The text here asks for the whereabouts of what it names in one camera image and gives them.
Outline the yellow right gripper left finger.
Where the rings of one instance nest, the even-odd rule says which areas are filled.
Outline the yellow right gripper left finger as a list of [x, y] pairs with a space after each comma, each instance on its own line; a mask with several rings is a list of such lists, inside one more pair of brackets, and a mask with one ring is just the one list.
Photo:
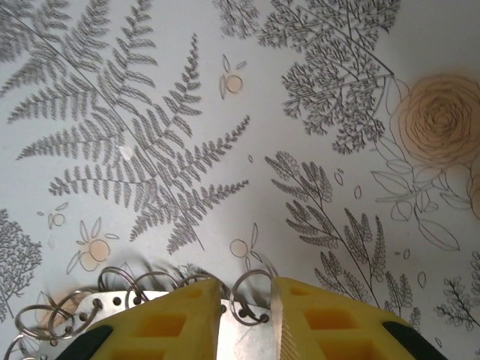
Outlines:
[[216, 359], [220, 284], [200, 280], [96, 322], [60, 359]]

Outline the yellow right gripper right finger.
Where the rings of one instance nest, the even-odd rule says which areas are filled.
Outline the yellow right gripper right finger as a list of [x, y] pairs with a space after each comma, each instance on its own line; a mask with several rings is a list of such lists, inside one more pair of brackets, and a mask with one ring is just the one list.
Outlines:
[[276, 359], [443, 359], [396, 314], [293, 280], [271, 281]]

